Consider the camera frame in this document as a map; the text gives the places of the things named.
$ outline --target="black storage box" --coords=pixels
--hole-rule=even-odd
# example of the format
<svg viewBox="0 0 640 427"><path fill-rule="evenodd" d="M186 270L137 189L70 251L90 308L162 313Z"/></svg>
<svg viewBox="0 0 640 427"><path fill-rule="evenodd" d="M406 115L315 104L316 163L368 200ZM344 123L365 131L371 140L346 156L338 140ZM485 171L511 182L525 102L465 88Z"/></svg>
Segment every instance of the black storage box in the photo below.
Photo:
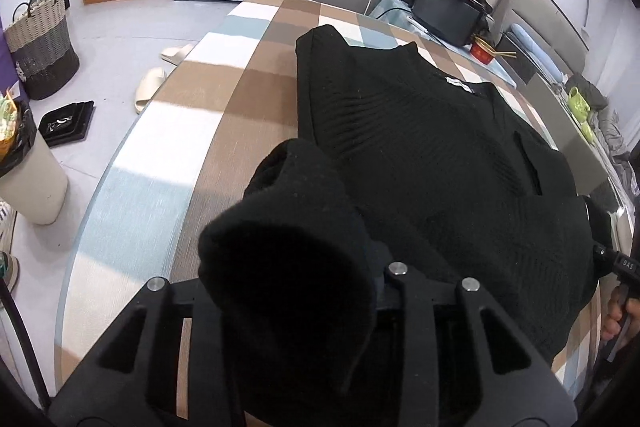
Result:
<svg viewBox="0 0 640 427"><path fill-rule="evenodd" d="M484 7L476 0L415 0L415 19L436 37L464 46L471 42Z"/></svg>

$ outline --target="gray tile floor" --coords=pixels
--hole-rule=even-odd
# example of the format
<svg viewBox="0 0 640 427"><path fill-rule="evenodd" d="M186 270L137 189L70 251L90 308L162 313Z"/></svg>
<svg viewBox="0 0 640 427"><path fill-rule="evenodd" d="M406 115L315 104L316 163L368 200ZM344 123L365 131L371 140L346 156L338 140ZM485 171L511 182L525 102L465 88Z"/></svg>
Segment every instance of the gray tile floor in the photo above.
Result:
<svg viewBox="0 0 640 427"><path fill-rule="evenodd" d="M46 227L18 216L12 253L20 262L14 299L29 331L40 367L55 394L53 347L58 297L78 226L117 146L136 119L134 94L149 68L172 65L162 49L196 43L236 3L126 0L71 7L68 24L80 70L59 92L31 103L36 123L48 111L71 102L95 101L87 138L53 150L69 177L60 216ZM31 380L4 311L0 312L16 365L28 394Z"/></svg>

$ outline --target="metal screw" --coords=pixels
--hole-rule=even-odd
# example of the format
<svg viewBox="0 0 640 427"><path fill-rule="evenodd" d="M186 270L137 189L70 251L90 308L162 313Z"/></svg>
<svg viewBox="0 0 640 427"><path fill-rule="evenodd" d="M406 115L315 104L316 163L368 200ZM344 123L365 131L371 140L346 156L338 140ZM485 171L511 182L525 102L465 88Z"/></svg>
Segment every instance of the metal screw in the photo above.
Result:
<svg viewBox="0 0 640 427"><path fill-rule="evenodd" d="M399 261L393 261L393 263L389 265L389 272L393 275L404 275L408 270L406 264L400 263Z"/></svg>
<svg viewBox="0 0 640 427"><path fill-rule="evenodd" d="M480 289L480 283L478 282L478 279L465 277L462 280L462 287L468 292L477 292Z"/></svg>
<svg viewBox="0 0 640 427"><path fill-rule="evenodd" d="M162 277L151 277L151 279L146 282L146 287L152 292L157 292L164 287L164 279Z"/></svg>

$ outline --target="woven basket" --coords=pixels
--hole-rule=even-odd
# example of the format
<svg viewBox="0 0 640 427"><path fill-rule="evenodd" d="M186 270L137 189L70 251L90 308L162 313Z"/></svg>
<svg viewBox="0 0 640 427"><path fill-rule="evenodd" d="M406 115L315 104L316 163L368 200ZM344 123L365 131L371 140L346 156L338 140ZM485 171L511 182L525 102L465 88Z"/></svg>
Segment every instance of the woven basket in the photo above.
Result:
<svg viewBox="0 0 640 427"><path fill-rule="evenodd" d="M79 68L66 26L64 0L30 0L27 10L4 31L17 70L24 74L24 88L35 100L64 86Z"/></svg>

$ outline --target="ribbed knit pattern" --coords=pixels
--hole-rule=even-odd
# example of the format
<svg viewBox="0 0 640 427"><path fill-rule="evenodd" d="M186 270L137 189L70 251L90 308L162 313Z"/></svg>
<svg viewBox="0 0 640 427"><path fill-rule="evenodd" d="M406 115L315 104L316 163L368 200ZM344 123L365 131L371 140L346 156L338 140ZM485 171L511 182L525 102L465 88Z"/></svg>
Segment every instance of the ribbed knit pattern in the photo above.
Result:
<svg viewBox="0 0 640 427"><path fill-rule="evenodd" d="M298 39L299 135L332 158L372 238L428 277L476 277L549 361L595 289L561 153L492 84L449 84L415 43Z"/></svg>

